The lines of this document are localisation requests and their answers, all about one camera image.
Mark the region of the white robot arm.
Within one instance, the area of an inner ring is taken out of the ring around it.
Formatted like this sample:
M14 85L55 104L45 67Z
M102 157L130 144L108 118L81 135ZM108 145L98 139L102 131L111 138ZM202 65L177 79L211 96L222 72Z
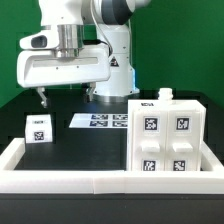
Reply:
M82 84L88 101L139 93L131 66L130 17L151 0L38 0L42 30L20 40L17 81L43 95Z

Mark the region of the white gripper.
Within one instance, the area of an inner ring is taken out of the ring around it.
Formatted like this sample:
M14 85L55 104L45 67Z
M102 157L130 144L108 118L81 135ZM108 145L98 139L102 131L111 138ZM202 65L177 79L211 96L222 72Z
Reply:
M91 102L95 82L106 81L109 77L108 48L105 45L87 45L78 57L68 58L57 58L52 50L25 50L17 60L19 85L38 87L37 93L44 108L47 107L44 87L83 83L84 101Z

